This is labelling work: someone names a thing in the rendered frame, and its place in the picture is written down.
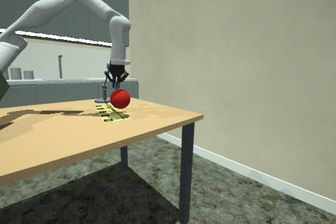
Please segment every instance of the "table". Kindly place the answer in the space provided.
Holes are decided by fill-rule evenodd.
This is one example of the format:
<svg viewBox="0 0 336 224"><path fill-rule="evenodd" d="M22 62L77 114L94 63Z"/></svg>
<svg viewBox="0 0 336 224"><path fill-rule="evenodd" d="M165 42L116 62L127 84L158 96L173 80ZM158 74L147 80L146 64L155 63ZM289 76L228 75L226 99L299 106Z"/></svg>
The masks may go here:
<svg viewBox="0 0 336 224"><path fill-rule="evenodd" d="M204 115L131 98L130 120L103 123L94 100L0 109L0 187L182 127L178 221L189 222L195 122Z"/></svg>

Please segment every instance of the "table leg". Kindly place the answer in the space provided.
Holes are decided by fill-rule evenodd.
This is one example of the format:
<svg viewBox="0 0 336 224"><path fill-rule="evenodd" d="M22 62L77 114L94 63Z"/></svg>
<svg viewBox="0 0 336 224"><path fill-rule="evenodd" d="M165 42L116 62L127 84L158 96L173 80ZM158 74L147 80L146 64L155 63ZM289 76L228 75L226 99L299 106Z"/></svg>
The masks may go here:
<svg viewBox="0 0 336 224"><path fill-rule="evenodd" d="M195 123L185 125L182 128L180 206L178 213L178 221L181 224L187 224L189 222L194 129Z"/></svg>
<svg viewBox="0 0 336 224"><path fill-rule="evenodd" d="M120 153L122 156L122 168L126 170L128 168L127 145L120 148Z"/></svg>

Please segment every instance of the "red ball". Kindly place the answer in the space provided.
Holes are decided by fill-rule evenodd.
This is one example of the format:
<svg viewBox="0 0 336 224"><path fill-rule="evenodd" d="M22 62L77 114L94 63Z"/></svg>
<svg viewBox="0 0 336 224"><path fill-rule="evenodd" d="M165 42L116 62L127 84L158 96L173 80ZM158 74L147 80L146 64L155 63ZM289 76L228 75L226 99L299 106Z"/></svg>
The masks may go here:
<svg viewBox="0 0 336 224"><path fill-rule="evenodd" d="M131 97L129 96L129 93L122 89L114 91L110 96L110 102L115 108L125 108L130 101Z"/></svg>

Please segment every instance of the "marbled floor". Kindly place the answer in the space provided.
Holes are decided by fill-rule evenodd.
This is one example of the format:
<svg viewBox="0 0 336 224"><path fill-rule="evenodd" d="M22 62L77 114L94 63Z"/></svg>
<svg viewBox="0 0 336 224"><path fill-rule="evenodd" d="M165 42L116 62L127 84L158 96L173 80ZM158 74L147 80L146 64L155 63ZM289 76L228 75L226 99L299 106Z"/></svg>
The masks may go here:
<svg viewBox="0 0 336 224"><path fill-rule="evenodd" d="M0 211L118 162L119 149L0 187ZM128 162L178 208L180 147L155 136L129 145ZM194 154L189 223L336 224L336 216Z"/></svg>

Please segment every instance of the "robotic arm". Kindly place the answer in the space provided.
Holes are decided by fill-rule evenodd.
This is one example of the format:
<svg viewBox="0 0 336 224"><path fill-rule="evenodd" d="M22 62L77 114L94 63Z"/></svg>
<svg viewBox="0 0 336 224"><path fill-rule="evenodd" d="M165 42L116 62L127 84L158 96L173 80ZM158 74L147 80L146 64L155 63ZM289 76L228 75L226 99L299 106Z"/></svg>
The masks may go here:
<svg viewBox="0 0 336 224"><path fill-rule="evenodd" d="M77 0L40 0L27 9L5 32L0 34L0 72L3 74L16 57L26 48L27 41L16 34L19 29L41 27L46 25L63 9ZM123 82L129 75L125 71L125 65L130 61L126 60L126 42L124 33L131 29L129 20L110 8L102 0L79 0L91 11L96 13L103 21L109 22L112 48L110 63L107 64L108 71L105 71L106 79L103 84L104 100L106 100L107 79L112 82L113 88L118 89L120 82Z"/></svg>

